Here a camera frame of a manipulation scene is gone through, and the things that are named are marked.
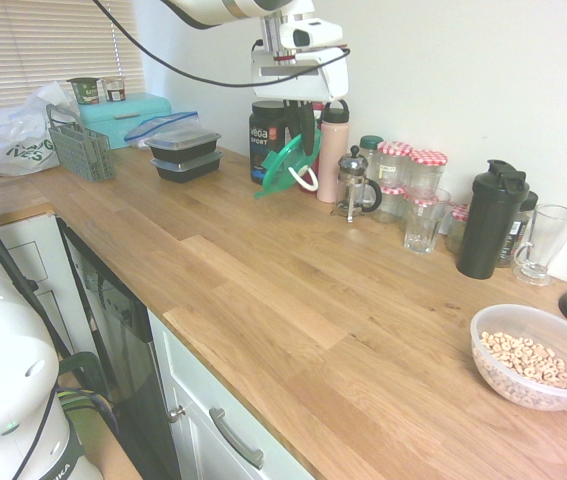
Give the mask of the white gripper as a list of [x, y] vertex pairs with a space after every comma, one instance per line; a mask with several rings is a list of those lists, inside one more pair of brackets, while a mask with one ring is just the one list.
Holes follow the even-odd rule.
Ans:
[[348, 93], [345, 54], [341, 48], [332, 47], [297, 52], [292, 60], [276, 61], [274, 55], [266, 50], [251, 53], [254, 93], [259, 98], [284, 100], [290, 138], [301, 134], [307, 156], [314, 150], [315, 139], [311, 102], [331, 102], [344, 98]]

